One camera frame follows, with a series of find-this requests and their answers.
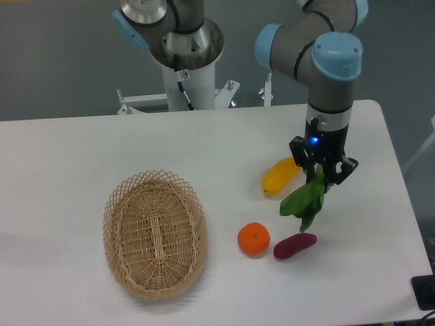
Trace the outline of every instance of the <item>black cable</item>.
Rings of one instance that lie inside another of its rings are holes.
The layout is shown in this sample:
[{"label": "black cable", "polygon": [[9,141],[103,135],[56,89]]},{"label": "black cable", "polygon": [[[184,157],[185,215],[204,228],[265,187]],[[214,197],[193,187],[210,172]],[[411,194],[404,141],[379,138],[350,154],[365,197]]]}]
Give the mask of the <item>black cable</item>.
[{"label": "black cable", "polygon": [[427,315],[423,316],[419,321],[417,321],[417,326],[424,326],[426,320],[431,317],[433,314],[435,314],[435,310],[432,312],[429,312]]},{"label": "black cable", "polygon": [[[178,70],[178,61],[179,61],[179,56],[177,54],[174,54],[174,71],[175,72],[179,71]],[[189,111],[195,111],[195,108],[194,108],[192,102],[190,102],[190,98],[188,96],[188,93],[186,93],[186,90],[184,89],[183,82],[180,80],[177,82],[177,85],[178,85],[179,91],[184,95],[184,99],[186,100]]]}]

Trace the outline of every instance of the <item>yellow banana-shaped vegetable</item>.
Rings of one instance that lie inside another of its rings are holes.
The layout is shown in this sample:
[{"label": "yellow banana-shaped vegetable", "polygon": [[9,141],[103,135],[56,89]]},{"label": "yellow banana-shaped vegetable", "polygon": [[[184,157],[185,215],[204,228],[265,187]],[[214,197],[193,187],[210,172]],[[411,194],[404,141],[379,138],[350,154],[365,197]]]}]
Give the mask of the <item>yellow banana-shaped vegetable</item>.
[{"label": "yellow banana-shaped vegetable", "polygon": [[267,172],[261,182],[263,192],[268,195],[278,194],[300,170],[302,168],[296,165],[293,158],[279,161]]}]

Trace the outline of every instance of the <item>oval basket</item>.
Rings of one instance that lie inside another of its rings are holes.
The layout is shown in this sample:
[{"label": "oval basket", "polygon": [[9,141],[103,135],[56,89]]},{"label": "oval basket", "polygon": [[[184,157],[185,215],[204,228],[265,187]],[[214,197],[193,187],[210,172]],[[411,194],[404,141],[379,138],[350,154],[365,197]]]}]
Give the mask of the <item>oval basket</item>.
[{"label": "oval basket", "polygon": [[128,292],[152,300],[188,288],[207,255],[196,193],[163,170],[134,175],[116,188],[105,208],[103,240],[115,279]]}]

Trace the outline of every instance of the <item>green leaf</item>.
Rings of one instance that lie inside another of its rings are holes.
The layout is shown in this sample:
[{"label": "green leaf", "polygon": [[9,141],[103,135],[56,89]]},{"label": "green leaf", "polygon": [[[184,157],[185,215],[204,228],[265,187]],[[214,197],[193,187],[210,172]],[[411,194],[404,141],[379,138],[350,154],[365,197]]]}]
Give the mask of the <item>green leaf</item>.
[{"label": "green leaf", "polygon": [[324,203],[324,194],[317,197],[310,205],[304,210],[304,214],[298,218],[302,219],[302,224],[300,225],[300,233],[305,232],[311,224],[313,224],[315,216],[321,211]]},{"label": "green leaf", "polygon": [[324,192],[323,184],[311,180],[308,184],[299,187],[289,196],[284,198],[279,206],[281,216],[295,215],[306,209],[310,202],[319,197]]}]

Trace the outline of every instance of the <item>metal bracket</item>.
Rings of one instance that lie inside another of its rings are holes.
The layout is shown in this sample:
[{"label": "metal bracket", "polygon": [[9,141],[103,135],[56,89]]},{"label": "metal bracket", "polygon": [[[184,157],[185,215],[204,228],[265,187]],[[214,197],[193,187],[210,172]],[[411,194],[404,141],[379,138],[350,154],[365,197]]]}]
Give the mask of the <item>metal bracket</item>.
[{"label": "metal bracket", "polygon": [[[228,80],[226,85],[222,89],[215,90],[215,108],[227,109],[236,105],[232,99],[234,94],[240,87],[240,83],[234,80]],[[117,89],[119,103],[121,108],[117,114],[133,114],[133,113],[145,113],[134,109],[133,107],[155,107],[159,105],[167,105],[168,98],[166,94],[153,94],[153,95],[141,95],[141,96],[126,96],[123,97],[121,89]]]},{"label": "metal bracket", "polygon": [[229,108],[232,98],[240,87],[240,83],[232,79],[228,80],[226,85],[220,90],[215,97],[215,109]]},{"label": "metal bracket", "polygon": [[429,137],[421,144],[419,149],[411,156],[411,158],[404,164],[402,167],[402,174],[405,176],[411,166],[419,159],[419,157],[424,153],[425,150],[428,149],[428,147],[435,143],[435,115],[432,117],[432,126],[434,127],[434,131],[432,134],[429,135]]}]

